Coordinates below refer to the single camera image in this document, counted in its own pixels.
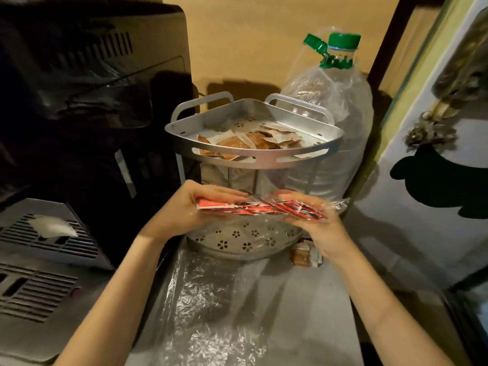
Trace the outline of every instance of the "drip tray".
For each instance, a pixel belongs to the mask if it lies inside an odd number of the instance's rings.
[[[93,307],[111,272],[0,250],[0,353],[49,363]]]

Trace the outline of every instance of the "beige wall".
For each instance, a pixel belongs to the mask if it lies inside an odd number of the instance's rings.
[[[284,85],[307,33],[325,26],[363,35],[357,58],[368,72],[398,0],[164,2],[186,13],[193,81],[201,93],[226,89],[263,98]]]

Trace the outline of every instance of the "coffee machine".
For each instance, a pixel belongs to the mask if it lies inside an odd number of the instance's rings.
[[[48,362],[180,185],[163,128],[193,98],[185,14],[4,2],[0,71],[0,353]]]

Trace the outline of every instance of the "person's right hand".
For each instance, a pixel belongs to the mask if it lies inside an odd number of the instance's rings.
[[[286,222],[308,231],[315,246],[323,256],[329,259],[341,258],[349,254],[356,247],[345,230],[336,210],[327,201],[290,190],[278,190],[274,194],[283,200],[301,201],[322,211],[327,217],[328,222],[324,223],[299,220],[295,217],[285,219]]]

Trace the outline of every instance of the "plastic bottle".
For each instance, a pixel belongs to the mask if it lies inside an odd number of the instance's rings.
[[[304,43],[323,56],[319,67],[306,70],[281,91],[327,108],[335,126],[344,130],[339,151],[317,164],[311,159],[287,171],[268,171],[267,178],[278,187],[291,188],[327,200],[339,200],[347,190],[363,158],[373,123],[372,94],[363,74],[353,63],[360,35],[334,32],[326,43],[308,35]],[[325,119],[292,104],[280,102],[286,110]]]

